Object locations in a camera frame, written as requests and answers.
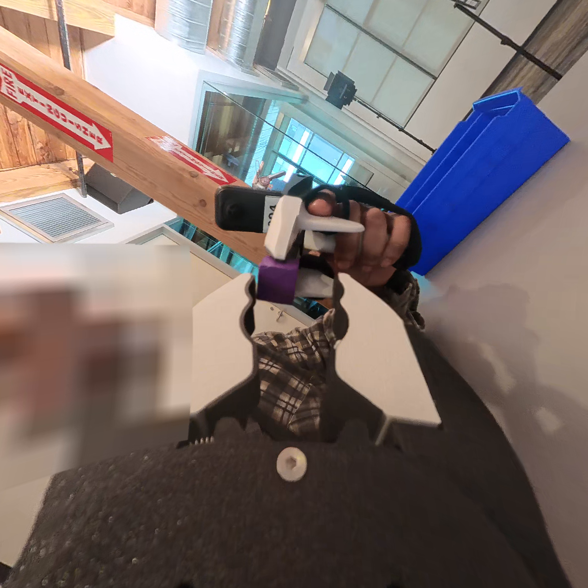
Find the person's left hand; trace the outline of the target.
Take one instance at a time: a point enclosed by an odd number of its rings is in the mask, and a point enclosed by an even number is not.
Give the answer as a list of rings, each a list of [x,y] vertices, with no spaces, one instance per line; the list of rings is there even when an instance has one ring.
[[[347,273],[375,292],[396,272],[394,264],[407,249],[412,222],[405,216],[349,200],[349,220],[362,224],[362,233],[338,233],[334,253],[313,252],[335,274]]]

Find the red arrow sign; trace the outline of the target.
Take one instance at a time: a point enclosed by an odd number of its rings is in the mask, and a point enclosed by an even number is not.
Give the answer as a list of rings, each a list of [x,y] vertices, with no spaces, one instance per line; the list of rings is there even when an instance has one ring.
[[[110,162],[114,161],[113,137],[109,129],[20,76],[3,63],[1,95],[63,131],[91,149],[93,153]]]
[[[221,169],[201,154],[189,149],[183,143],[178,142],[171,136],[149,136],[146,138],[161,150],[180,160],[195,172],[206,176],[218,186],[231,185],[238,181],[238,179],[232,176],[229,172]]]

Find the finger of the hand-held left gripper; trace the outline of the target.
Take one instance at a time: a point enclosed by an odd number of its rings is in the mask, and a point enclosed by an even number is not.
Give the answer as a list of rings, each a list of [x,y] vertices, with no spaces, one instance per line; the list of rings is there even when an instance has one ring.
[[[331,298],[333,291],[332,277],[316,269],[299,269],[295,285],[296,298]]]
[[[274,259],[286,259],[300,231],[298,216],[303,208],[299,196],[283,195],[270,210],[266,251]]]

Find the black ceiling pole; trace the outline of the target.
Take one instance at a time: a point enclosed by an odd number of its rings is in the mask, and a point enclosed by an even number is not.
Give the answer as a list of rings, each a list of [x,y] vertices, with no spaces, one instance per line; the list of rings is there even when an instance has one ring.
[[[452,1],[453,8],[466,15],[469,19],[480,25],[484,30],[493,35],[500,41],[500,44],[509,47],[514,50],[515,54],[524,58],[527,62],[532,63],[534,66],[541,69],[543,72],[548,74],[557,82],[562,80],[563,75],[556,71],[554,68],[549,66],[547,63],[540,60],[535,55],[531,54],[526,48],[517,44],[507,35],[501,33],[499,30],[491,26],[488,22],[482,19],[477,13],[477,6],[480,4],[479,1]]]

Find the blue plastic bin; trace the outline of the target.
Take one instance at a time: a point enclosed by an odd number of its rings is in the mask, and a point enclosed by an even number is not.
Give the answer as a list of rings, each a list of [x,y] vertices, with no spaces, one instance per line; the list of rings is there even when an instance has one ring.
[[[521,88],[473,103],[397,201],[420,231],[411,269],[426,275],[569,142]]]

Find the person's left forearm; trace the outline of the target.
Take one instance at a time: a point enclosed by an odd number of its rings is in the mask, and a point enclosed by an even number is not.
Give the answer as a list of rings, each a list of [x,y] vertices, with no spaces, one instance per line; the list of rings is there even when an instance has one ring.
[[[401,317],[412,343],[423,338],[420,286],[409,270],[397,270],[386,285],[372,290]],[[309,327],[254,337],[261,384],[259,409],[280,433],[307,441],[329,441],[328,433],[320,430],[320,421],[327,418],[323,404],[329,391],[327,368],[336,342],[335,314],[330,309]]]

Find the purple cube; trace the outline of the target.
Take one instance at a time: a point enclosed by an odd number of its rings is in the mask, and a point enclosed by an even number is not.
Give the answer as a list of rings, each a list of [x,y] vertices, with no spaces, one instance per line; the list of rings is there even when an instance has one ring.
[[[299,259],[279,261],[265,256],[258,268],[256,298],[270,303],[291,305],[295,299]]]

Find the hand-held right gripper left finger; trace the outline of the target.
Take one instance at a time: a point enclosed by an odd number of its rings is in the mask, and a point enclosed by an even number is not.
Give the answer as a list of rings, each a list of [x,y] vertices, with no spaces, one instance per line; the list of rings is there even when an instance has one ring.
[[[215,428],[225,417],[246,421],[258,407],[255,289],[254,276],[240,274],[193,309],[190,417],[199,428]]]

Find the white vent grille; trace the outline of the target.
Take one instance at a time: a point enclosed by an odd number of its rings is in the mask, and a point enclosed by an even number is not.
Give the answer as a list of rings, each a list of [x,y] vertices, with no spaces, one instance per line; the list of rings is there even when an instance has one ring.
[[[1,218],[45,243],[74,243],[114,227],[65,193],[4,203]]]

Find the silver ventilation duct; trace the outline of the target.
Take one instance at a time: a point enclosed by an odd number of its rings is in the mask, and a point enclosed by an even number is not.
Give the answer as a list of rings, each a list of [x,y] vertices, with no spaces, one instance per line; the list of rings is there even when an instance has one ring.
[[[155,31],[182,49],[204,54],[212,1],[157,1]]]
[[[225,1],[219,23],[219,55],[244,72],[254,69],[266,1]]]

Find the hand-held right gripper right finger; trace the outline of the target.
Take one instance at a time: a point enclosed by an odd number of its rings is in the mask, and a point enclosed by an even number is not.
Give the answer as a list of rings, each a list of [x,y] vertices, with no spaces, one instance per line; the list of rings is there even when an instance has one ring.
[[[335,441],[355,420],[375,445],[397,423],[438,428],[442,420],[403,319],[345,273],[334,280],[333,303],[323,438]]]

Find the black ceiling speaker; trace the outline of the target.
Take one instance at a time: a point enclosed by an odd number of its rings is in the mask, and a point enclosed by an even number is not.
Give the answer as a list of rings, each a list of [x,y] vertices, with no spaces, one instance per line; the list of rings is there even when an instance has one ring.
[[[153,199],[98,164],[85,173],[88,195],[119,215],[142,208]]]

